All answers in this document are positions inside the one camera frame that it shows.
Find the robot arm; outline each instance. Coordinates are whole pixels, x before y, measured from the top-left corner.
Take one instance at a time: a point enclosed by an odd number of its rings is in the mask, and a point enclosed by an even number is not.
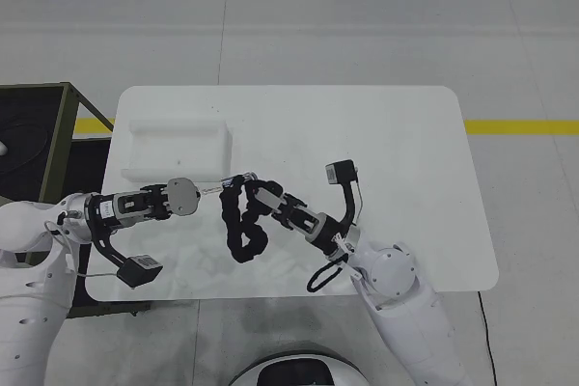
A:
[[[344,189],[346,209],[341,221],[325,213],[315,214],[305,203],[290,194],[279,194],[279,190],[259,188],[253,195],[272,209],[272,217],[281,225],[296,229],[324,253],[329,260],[324,269],[338,267],[317,286],[315,275],[308,291],[319,290],[342,269],[349,269],[382,340],[416,385],[471,386],[455,353],[454,330],[442,302],[421,275],[409,249],[400,243],[391,246],[370,242],[352,224],[355,205],[350,183],[358,180],[353,162],[328,165],[326,173],[329,183]]]
[[[92,242],[129,286],[146,284],[161,265],[148,256],[125,258],[110,235],[142,221],[191,214],[209,192],[189,179],[172,179],[136,192],[73,194],[55,206],[16,202],[0,207],[0,386],[44,383],[50,348],[72,303],[80,244]],[[14,256],[42,251],[49,254],[35,266]]]

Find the white table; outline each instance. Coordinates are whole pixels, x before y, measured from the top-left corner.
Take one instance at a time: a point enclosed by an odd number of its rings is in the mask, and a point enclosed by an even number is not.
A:
[[[443,87],[188,86],[134,87],[120,99],[103,194],[137,190],[121,177],[132,154],[129,127],[154,120],[225,120],[233,175],[274,179],[315,212],[341,218],[339,186],[324,166],[351,158],[359,168],[370,239],[405,242],[435,290],[487,290],[498,279],[481,192],[455,94]],[[151,148],[152,154],[162,149]],[[129,289],[112,277],[89,279],[97,300],[306,296],[326,263],[298,232],[270,218],[263,255],[238,264],[226,247],[218,197],[192,216],[150,221],[112,237],[125,256],[149,254],[164,268]],[[93,248],[88,271],[115,271]],[[355,293],[348,277],[317,295]]]

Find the yellow tape stripe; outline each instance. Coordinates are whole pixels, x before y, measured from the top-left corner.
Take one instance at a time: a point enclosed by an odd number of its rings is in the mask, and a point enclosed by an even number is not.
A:
[[[469,135],[579,135],[579,121],[465,121]],[[96,118],[79,118],[76,134],[108,134],[109,130]]]
[[[109,121],[113,123],[115,120],[110,118]],[[75,121],[75,134],[111,134],[111,131],[97,118],[78,118]]]
[[[579,135],[579,121],[465,121],[469,135]]]

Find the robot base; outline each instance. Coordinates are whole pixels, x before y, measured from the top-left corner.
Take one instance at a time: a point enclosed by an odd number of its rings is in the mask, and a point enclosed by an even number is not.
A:
[[[351,364],[317,352],[286,352],[254,363],[230,386],[369,386]]]

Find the concrete floor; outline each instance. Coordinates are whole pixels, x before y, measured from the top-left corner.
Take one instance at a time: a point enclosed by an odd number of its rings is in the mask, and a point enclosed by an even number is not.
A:
[[[0,83],[62,80],[108,116],[132,85],[438,84],[467,119],[579,119],[579,0],[0,0]],[[484,294],[499,383],[579,385],[579,137],[469,140],[500,266]],[[444,301],[491,384],[476,294]],[[69,320],[46,383],[222,385],[313,345],[411,384],[353,296]]]

